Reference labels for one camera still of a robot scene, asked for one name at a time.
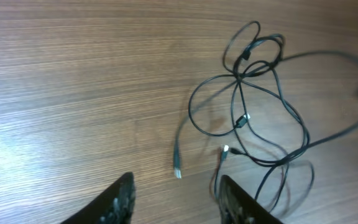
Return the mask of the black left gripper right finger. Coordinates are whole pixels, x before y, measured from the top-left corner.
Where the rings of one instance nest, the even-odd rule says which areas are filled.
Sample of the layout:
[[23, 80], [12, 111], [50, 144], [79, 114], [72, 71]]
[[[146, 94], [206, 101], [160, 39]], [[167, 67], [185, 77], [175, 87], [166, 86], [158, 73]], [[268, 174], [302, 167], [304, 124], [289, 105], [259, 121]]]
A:
[[221, 177], [218, 205], [222, 224], [283, 224], [228, 175]]

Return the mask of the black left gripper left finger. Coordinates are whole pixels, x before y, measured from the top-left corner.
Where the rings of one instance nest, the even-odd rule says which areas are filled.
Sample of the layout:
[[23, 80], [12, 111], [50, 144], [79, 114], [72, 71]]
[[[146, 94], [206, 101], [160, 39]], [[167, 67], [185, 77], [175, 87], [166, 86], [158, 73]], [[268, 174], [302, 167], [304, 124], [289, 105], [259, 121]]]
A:
[[134, 175], [132, 172], [126, 172], [62, 224], [130, 224], [134, 207]]

